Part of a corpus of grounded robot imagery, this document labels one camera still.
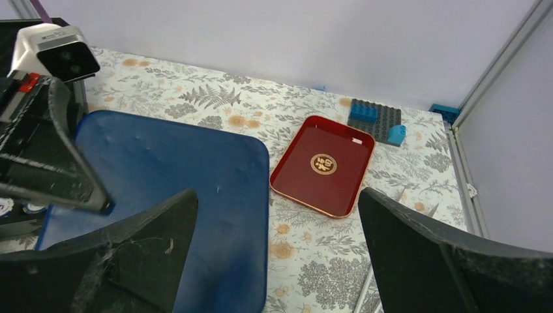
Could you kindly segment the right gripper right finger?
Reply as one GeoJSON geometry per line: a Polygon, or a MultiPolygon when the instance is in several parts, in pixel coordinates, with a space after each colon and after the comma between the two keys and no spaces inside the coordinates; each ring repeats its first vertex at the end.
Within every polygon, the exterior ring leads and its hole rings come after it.
{"type": "Polygon", "coordinates": [[[552,254],[485,239],[365,188],[358,210],[385,312],[551,312],[552,254]]]}

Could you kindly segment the blue tin lid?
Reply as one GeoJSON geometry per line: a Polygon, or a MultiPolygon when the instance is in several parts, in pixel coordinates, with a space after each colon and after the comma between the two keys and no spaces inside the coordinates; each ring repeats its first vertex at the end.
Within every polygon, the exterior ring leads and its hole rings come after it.
{"type": "Polygon", "coordinates": [[[105,213],[53,206],[38,250],[106,245],[65,312],[261,312],[267,294],[269,156],[258,139],[113,111],[76,145],[105,186],[105,213]]]}

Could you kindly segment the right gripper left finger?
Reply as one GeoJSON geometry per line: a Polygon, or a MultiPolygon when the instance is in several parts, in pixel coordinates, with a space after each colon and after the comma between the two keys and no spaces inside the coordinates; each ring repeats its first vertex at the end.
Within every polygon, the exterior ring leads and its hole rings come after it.
{"type": "Polygon", "coordinates": [[[198,215],[186,189],[45,250],[1,255],[2,312],[171,312],[198,215]]]}

